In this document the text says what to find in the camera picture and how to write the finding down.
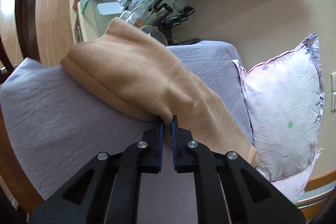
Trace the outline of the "lavender bed sheet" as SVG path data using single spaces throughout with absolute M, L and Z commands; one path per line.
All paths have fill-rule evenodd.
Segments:
M 201 41 L 169 50 L 223 100 L 252 144 L 252 127 L 232 60 L 236 48 Z M 61 66 L 25 59 L 1 87 L 1 175 L 26 208 L 39 206 L 99 152 L 122 152 L 153 124 L 88 93 Z M 194 176 L 177 174 L 167 143 L 159 174 L 144 174 L 137 223 L 198 223 Z

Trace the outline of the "white phone stand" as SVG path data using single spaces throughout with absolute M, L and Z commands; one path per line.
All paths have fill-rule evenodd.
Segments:
M 100 15 L 121 14 L 125 10 L 127 0 L 115 0 L 114 2 L 99 3 L 97 9 Z

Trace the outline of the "white floral pillow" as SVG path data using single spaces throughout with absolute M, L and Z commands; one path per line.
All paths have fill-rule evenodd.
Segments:
M 317 34 L 249 71 L 238 60 L 232 62 L 260 158 L 258 169 L 270 181 L 307 169 L 317 152 L 325 101 Z

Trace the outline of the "tan fleece garment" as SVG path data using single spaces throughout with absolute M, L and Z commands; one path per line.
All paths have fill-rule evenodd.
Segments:
M 260 162 L 223 100 L 167 47 L 123 20 L 112 19 L 97 40 L 72 46 L 61 66 L 122 114 L 141 121 L 158 116 L 166 126 L 177 117 L 211 151 Z

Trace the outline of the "pink floral pillow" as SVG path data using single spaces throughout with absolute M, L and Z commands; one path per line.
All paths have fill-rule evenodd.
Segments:
M 321 153 L 322 149 L 319 149 L 315 153 L 311 165 L 301 172 L 280 180 L 271 181 L 270 183 L 292 203 L 297 203 L 300 197 L 305 193 L 305 187 L 307 186 L 309 178 L 313 172 L 315 162 L 321 156 Z

